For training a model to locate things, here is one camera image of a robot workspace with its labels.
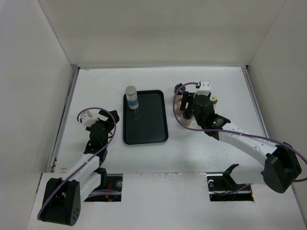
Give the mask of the black round cap spice bottle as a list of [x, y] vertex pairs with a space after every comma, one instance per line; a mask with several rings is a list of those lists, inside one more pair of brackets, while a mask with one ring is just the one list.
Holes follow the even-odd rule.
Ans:
[[189, 127], [191, 125], [192, 118], [193, 118], [193, 111], [186, 108], [182, 112], [180, 121], [184, 127]]

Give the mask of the silver lid blue label jar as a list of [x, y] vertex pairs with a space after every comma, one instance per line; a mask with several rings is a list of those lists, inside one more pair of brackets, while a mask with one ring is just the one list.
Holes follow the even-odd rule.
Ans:
[[139, 107], [137, 90], [134, 86], [127, 86], [125, 95], [130, 109], [135, 110]]

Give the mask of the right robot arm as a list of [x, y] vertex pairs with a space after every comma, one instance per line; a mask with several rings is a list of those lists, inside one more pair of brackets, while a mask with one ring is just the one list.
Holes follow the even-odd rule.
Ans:
[[293, 147], [285, 142], [244, 132], [229, 119], [217, 114], [209, 96], [184, 92], [181, 106], [184, 115], [193, 115], [206, 135], [232, 145], [258, 161], [264, 183], [277, 193], [284, 193], [302, 169]]

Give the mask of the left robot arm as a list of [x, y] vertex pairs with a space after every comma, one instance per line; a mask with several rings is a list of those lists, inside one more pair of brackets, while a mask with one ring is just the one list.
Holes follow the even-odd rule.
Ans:
[[79, 219], [82, 203], [87, 199], [103, 197], [108, 201], [119, 197], [121, 188], [109, 180], [106, 169], [102, 167], [119, 116], [116, 110], [97, 110], [105, 120], [93, 118], [90, 108], [77, 115], [78, 122], [89, 131], [89, 140], [82, 157], [65, 176], [48, 180], [37, 220], [73, 226]]

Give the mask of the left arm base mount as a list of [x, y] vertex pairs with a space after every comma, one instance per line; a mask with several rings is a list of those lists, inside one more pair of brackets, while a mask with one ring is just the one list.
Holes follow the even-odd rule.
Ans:
[[121, 202], [123, 174], [108, 174], [105, 168], [99, 168], [95, 172], [101, 176], [101, 183], [85, 202]]

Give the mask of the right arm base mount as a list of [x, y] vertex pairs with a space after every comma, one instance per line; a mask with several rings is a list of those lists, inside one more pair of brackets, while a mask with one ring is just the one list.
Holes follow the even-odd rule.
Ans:
[[223, 172], [206, 173], [211, 202], [254, 201], [251, 184], [238, 184], [231, 173], [239, 164], [232, 164]]

